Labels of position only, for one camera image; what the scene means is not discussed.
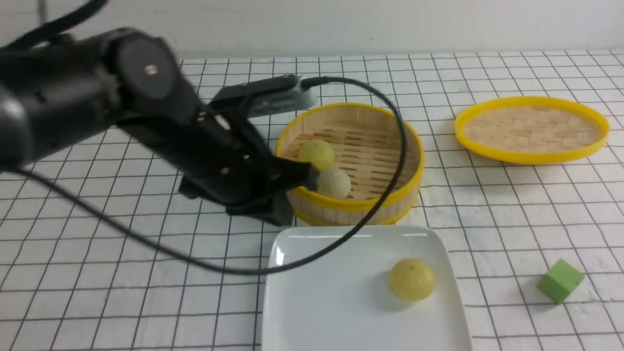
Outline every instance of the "white plate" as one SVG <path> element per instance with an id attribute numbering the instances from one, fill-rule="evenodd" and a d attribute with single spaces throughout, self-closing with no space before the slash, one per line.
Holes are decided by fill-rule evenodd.
<path id="1" fill-rule="evenodd" d="M 309 256 L 349 227 L 297 227 L 275 239 L 270 266 Z M 409 303 L 388 272 L 415 257 L 436 275 L 427 299 Z M 367 226 L 325 257 L 266 280 L 262 349 L 268 351 L 472 351 L 457 281 L 431 229 Z"/>

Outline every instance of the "white table surface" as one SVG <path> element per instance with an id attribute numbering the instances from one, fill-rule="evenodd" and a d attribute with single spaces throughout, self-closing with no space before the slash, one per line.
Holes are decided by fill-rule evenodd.
<path id="1" fill-rule="evenodd" d="M 286 73 L 368 81 L 421 135 L 421 197 L 401 224 L 433 228 L 459 279 L 476 351 L 624 350 L 624 50 L 184 60 L 211 98 Z M 323 104 L 378 105 L 359 89 Z M 565 165 L 513 166 L 455 140 L 461 110 L 496 97 L 582 102 L 608 145 Z M 271 146 L 295 113 L 254 120 Z M 211 262 L 266 264 L 280 231 L 176 193 L 180 178 L 110 129 L 37 162 L 42 172 L 160 242 Z M 259 350 L 264 279 L 221 276 L 125 240 L 37 184 L 0 174 L 0 350 Z M 565 259 L 588 279 L 554 306 L 535 285 Z"/>

